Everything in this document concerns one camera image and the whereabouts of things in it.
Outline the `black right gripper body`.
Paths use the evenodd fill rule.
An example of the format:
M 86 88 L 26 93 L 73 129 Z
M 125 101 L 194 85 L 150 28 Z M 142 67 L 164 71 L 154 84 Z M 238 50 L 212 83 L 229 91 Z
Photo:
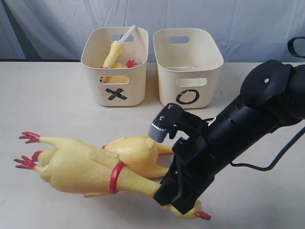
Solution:
M 178 131 L 182 131 L 188 137 L 180 137 L 172 146 L 174 159 L 161 184 L 176 182 L 181 188 L 199 188 L 209 186 L 214 181 L 213 170 L 216 166 L 212 165 L 212 161 L 216 159 L 216 149 L 209 136 L 209 128 L 215 120 L 216 118 L 202 119 L 183 111 L 168 135 L 173 139 Z

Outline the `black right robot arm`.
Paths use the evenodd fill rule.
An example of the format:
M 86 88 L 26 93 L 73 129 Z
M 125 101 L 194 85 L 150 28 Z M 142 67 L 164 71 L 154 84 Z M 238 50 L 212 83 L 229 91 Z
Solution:
M 173 145 L 174 158 L 154 200 L 172 205 L 181 214 L 190 211 L 217 173 L 254 143 L 281 127 L 305 118 L 305 67 L 277 60 L 252 69 L 239 95 L 215 118 L 201 119 L 169 103 L 152 121 L 149 137 L 161 143 L 187 134 Z

